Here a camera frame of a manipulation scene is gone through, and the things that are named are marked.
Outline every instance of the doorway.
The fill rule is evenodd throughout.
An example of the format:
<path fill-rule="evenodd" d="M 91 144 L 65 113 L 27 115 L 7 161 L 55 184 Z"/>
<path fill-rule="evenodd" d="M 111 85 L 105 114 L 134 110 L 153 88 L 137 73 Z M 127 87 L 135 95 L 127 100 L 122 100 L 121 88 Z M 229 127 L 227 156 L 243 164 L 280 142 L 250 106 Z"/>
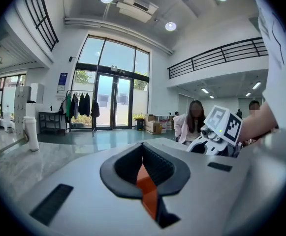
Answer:
<path fill-rule="evenodd" d="M 119 75 L 98 73 L 95 95 L 100 116 L 97 130 L 126 129 L 130 127 L 132 79 Z"/>

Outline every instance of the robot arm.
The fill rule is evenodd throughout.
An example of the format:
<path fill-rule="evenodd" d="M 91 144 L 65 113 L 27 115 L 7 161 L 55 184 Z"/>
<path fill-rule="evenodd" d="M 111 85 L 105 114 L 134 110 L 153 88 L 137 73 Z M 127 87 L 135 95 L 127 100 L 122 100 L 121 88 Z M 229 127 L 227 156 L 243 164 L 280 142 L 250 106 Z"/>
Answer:
<path fill-rule="evenodd" d="M 204 123 L 200 136 L 189 145 L 187 151 L 206 155 L 233 155 L 242 120 L 229 109 L 214 106 Z"/>

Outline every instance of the tree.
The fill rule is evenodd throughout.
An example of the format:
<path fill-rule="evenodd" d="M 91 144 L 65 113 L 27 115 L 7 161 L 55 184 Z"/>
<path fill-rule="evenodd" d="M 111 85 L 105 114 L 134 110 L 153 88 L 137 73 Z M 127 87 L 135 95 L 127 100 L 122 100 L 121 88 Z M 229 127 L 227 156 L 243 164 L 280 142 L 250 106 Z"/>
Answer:
<path fill-rule="evenodd" d="M 77 71 L 76 80 L 77 83 L 89 84 L 89 80 L 92 76 L 88 75 L 86 71 Z"/>
<path fill-rule="evenodd" d="M 142 73 L 140 73 L 140 72 L 138 72 L 138 71 L 135 71 L 135 73 L 140 74 L 140 75 L 147 76 L 147 72 L 144 73 L 144 74 L 142 74 Z M 134 80 L 134 89 L 144 90 L 146 85 L 147 85 L 147 82 L 145 82 L 145 81 Z"/>

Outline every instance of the cardboard box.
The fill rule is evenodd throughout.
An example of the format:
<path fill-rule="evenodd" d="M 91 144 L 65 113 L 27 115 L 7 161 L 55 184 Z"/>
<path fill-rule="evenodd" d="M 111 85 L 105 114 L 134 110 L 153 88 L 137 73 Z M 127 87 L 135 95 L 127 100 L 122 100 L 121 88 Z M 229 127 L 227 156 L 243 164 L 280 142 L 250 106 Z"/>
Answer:
<path fill-rule="evenodd" d="M 152 135 L 161 133 L 161 122 L 156 121 L 156 116 L 145 115 L 144 129 Z"/>

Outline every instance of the white shirt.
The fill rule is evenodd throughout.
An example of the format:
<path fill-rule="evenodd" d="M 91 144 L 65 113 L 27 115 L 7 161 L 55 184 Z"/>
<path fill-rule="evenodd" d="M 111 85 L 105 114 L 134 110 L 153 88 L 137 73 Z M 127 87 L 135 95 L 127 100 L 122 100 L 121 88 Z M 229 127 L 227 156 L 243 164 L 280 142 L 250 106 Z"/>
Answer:
<path fill-rule="evenodd" d="M 280 128 L 286 129 L 286 29 L 265 0 L 256 0 L 259 28 L 269 54 L 266 99 Z"/>

